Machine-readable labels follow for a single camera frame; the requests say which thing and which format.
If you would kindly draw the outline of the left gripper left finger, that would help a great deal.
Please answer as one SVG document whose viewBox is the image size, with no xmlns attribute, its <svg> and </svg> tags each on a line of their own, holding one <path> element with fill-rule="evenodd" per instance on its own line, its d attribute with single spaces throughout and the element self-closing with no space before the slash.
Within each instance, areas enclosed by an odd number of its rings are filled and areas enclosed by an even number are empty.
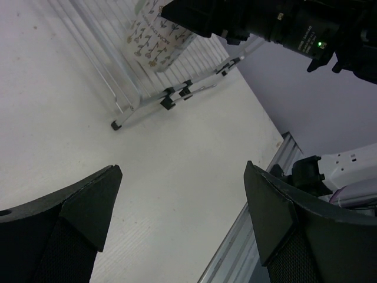
<svg viewBox="0 0 377 283">
<path fill-rule="evenodd" d="M 107 166 L 1 211 L 1 282 L 89 282 L 123 174 Z"/>
</svg>

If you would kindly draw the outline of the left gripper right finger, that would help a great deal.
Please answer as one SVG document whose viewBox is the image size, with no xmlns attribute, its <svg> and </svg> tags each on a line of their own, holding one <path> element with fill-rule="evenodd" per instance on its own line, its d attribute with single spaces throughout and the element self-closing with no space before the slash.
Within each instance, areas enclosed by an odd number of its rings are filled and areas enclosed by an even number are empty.
<svg viewBox="0 0 377 283">
<path fill-rule="evenodd" d="M 247 162 L 244 186 L 272 282 L 375 282 L 376 218 L 320 200 Z"/>
</svg>

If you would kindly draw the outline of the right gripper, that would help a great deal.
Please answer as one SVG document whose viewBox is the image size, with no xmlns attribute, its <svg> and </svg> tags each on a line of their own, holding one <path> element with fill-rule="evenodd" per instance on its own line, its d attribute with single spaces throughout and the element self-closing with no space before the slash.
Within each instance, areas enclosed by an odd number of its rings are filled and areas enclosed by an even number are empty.
<svg viewBox="0 0 377 283">
<path fill-rule="evenodd" d="M 161 16 L 201 37 L 213 34 L 228 44 L 247 41 L 250 32 L 246 20 L 250 15 L 248 1 L 171 1 Z"/>
</svg>

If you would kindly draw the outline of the floral patterned mug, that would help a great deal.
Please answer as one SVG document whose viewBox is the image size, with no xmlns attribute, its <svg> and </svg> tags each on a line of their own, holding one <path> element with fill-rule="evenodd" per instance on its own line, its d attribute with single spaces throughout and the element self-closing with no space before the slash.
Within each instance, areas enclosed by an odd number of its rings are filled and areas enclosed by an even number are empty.
<svg viewBox="0 0 377 283">
<path fill-rule="evenodd" d="M 123 45 L 123 54 L 157 73 L 166 71 L 196 39 L 196 34 L 161 16 L 169 3 L 146 1 L 131 21 Z"/>
</svg>

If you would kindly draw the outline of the green plastic cup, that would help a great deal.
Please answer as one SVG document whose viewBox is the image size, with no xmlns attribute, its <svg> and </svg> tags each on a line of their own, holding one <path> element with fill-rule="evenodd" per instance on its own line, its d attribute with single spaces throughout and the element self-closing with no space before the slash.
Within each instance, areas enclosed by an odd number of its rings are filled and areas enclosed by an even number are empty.
<svg viewBox="0 0 377 283">
<path fill-rule="evenodd" d="M 136 2 L 135 7 L 134 7 L 135 15 L 138 15 L 141 12 L 143 6 L 145 5 L 145 2 L 146 2 L 146 0 L 138 0 Z"/>
</svg>

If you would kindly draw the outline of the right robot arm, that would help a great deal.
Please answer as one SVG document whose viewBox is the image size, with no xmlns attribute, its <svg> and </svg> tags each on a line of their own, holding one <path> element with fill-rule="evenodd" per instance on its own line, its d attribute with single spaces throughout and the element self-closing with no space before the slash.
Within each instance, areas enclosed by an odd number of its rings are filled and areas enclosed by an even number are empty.
<svg viewBox="0 0 377 283">
<path fill-rule="evenodd" d="M 256 35 L 333 72 L 376 83 L 375 1 L 173 1 L 162 16 L 202 37 L 237 45 Z M 375 282 L 376 197 L 340 192 L 376 178 L 376 145 L 296 161 L 290 175 L 248 162 L 247 209 L 271 282 Z"/>
</svg>

